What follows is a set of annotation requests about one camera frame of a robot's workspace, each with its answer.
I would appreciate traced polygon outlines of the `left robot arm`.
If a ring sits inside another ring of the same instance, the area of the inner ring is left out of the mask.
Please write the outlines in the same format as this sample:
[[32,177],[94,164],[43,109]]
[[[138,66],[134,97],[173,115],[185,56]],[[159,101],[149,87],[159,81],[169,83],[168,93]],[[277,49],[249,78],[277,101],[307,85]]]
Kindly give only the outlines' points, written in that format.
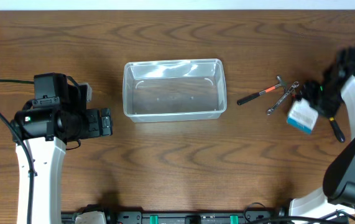
[[34,77],[34,99],[18,111],[11,126],[19,165],[18,223],[61,223],[62,166],[69,142],[110,136],[108,108],[89,109],[92,87],[71,76]]

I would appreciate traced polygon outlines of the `yellow black screwdriver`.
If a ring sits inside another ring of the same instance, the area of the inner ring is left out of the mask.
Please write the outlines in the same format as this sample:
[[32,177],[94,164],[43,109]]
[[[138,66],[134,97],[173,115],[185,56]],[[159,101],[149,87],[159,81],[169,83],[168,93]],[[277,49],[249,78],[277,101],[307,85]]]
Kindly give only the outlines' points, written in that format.
[[330,122],[330,125],[332,127],[332,130],[334,132],[334,135],[335,135],[336,139],[340,143],[345,142],[346,138],[345,138],[342,130],[340,129],[339,124],[337,123],[337,121],[333,117],[330,117],[329,118],[329,122]]

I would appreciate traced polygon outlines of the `silver ring spanner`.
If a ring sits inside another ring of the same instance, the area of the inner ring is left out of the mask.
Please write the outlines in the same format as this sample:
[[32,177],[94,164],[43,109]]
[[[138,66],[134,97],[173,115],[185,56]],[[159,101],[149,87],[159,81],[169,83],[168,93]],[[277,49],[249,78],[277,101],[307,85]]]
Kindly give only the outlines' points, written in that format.
[[271,115],[288,96],[294,95],[294,92],[296,88],[299,87],[299,85],[299,82],[294,82],[292,86],[287,91],[285,91],[285,93],[279,98],[279,100],[266,111],[266,114]]

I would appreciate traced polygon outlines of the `clear plastic container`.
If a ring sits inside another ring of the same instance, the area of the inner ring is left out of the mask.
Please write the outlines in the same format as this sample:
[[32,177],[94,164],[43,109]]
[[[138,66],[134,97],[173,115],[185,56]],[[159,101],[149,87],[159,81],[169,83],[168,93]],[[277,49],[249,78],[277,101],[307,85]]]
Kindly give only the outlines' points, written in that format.
[[135,123],[217,119],[227,109],[223,63],[217,58],[129,62],[124,114]]

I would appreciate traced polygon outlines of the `black handled claw hammer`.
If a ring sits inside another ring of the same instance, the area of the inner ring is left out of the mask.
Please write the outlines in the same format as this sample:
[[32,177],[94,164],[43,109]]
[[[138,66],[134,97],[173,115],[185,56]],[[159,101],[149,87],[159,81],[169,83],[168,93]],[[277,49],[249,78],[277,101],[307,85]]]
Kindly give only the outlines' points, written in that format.
[[262,91],[257,92],[257,93],[253,93],[251,95],[245,96],[244,98],[241,98],[241,99],[237,100],[237,105],[239,105],[239,106],[243,105],[243,104],[245,104],[245,103],[247,103],[247,102],[249,102],[249,101],[251,101],[253,99],[256,99],[257,97],[259,97],[261,95],[264,95],[264,94],[266,94],[266,93],[268,93],[270,91],[273,91],[275,89],[278,89],[280,87],[282,87],[284,90],[286,90],[287,84],[286,84],[285,81],[282,80],[282,77],[280,75],[277,75],[276,79],[278,81],[278,84],[270,86],[270,87],[266,88],[265,90],[262,90]]

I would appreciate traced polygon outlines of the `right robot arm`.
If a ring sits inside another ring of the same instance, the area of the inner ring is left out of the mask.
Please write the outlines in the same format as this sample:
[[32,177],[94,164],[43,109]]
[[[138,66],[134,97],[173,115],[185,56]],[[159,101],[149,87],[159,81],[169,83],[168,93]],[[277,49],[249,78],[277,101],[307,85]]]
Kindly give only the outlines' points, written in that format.
[[323,185],[290,201],[285,212],[299,223],[334,221],[355,214],[355,47],[340,50],[323,73],[321,83],[310,80],[295,95],[287,123],[311,133],[319,116],[327,118],[339,142],[345,137],[335,120],[341,105],[348,112],[351,141],[327,168]]

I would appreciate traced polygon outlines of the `white blue card package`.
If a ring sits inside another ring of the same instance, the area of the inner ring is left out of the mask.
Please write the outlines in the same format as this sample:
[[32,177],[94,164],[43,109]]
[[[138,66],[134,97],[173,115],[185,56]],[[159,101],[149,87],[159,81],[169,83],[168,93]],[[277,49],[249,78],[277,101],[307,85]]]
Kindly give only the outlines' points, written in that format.
[[317,110],[306,99],[294,101],[287,115],[287,124],[311,134],[318,119]]

